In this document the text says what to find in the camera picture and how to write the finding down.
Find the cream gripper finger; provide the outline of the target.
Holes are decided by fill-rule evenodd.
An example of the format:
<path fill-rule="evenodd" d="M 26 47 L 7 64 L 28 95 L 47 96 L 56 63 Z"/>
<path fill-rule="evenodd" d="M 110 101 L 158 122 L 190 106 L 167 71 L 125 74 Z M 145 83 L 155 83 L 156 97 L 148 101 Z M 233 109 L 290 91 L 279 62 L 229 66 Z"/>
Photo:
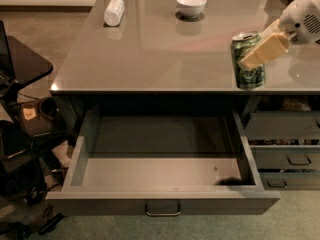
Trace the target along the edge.
<path fill-rule="evenodd" d="M 251 70 L 286 54 L 289 47 L 290 40 L 286 34 L 273 33 L 245 52 L 237 64 L 243 70 Z"/>
<path fill-rule="evenodd" d="M 277 19 L 260 33 L 260 37 L 262 41 L 266 41 L 270 39 L 279 39 L 281 34 L 282 30 L 280 28 L 280 20 Z"/>

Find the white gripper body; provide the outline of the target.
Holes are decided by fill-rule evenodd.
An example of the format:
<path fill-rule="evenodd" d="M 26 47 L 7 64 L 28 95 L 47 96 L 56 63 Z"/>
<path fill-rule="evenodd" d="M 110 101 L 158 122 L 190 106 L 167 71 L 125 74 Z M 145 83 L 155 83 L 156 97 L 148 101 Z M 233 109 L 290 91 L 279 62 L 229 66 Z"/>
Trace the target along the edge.
<path fill-rule="evenodd" d="M 296 34 L 296 44 L 319 43 L 320 0 L 294 0 L 282 12 L 280 29 Z"/>

